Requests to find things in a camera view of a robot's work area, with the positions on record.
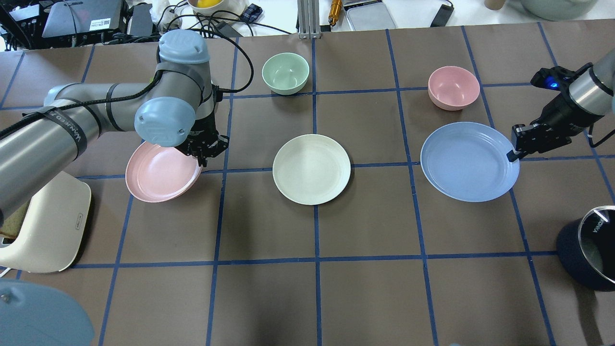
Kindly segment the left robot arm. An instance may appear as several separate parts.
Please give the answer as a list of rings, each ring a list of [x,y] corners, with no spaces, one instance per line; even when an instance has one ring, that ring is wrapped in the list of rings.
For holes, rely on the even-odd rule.
[[[150,144],[193,156],[199,166],[224,152],[215,125],[220,100],[202,35],[162,35],[151,82],[83,84],[51,89],[43,107],[1,132],[1,223],[77,160],[106,132],[135,131]],[[1,281],[3,346],[88,345],[92,324],[70,296],[43,285]]]

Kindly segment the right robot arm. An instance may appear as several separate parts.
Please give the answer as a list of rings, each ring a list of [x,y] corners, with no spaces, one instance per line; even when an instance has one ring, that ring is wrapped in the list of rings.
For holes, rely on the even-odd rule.
[[[558,94],[529,125],[512,126],[509,162],[571,144],[571,138],[585,130],[591,134],[593,125],[614,110],[614,70],[613,49],[575,72],[562,66],[538,70],[530,84]]]

